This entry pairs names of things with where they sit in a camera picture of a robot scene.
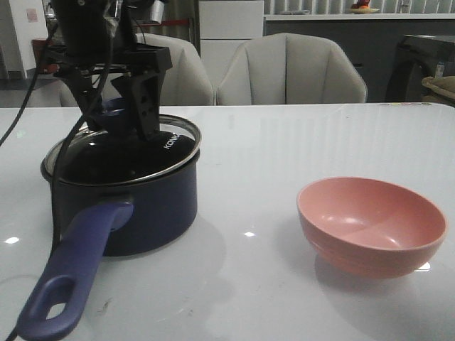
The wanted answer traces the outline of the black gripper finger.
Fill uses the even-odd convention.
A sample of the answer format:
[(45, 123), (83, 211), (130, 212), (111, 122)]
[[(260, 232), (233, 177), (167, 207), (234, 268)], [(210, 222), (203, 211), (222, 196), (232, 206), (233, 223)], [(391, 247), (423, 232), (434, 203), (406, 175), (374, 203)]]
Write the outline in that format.
[(126, 103), (129, 120), (139, 138), (150, 141), (160, 130), (159, 108), (165, 72), (125, 73), (111, 81)]
[(95, 117), (102, 111), (102, 95), (99, 86), (104, 87), (102, 74), (82, 74), (81, 72), (61, 72), (60, 105), (62, 107), (78, 107), (82, 112), (88, 128), (100, 131), (102, 127)]

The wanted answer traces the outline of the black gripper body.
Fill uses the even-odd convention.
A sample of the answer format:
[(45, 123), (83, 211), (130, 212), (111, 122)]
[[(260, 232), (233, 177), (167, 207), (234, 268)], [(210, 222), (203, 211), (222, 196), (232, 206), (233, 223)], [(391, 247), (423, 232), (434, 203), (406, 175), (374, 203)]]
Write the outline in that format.
[(57, 33), (63, 41), (50, 41), (42, 49), (43, 62), (56, 64), (61, 72), (76, 70), (82, 74), (163, 72), (171, 67), (169, 49), (138, 43), (132, 18), (108, 13), (58, 13)]

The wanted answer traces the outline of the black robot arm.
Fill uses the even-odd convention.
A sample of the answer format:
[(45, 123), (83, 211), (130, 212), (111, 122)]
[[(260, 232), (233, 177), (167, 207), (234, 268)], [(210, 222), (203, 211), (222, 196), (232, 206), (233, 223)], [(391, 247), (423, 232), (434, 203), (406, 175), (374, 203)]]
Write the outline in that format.
[[(150, 141), (159, 132), (159, 105), (166, 71), (167, 47), (137, 41), (128, 1), (52, 1), (64, 43), (48, 57), (59, 64), (56, 77), (70, 90), (85, 121), (94, 130), (113, 134), (134, 130)], [(107, 77), (121, 97), (125, 114), (110, 119), (100, 95)]]

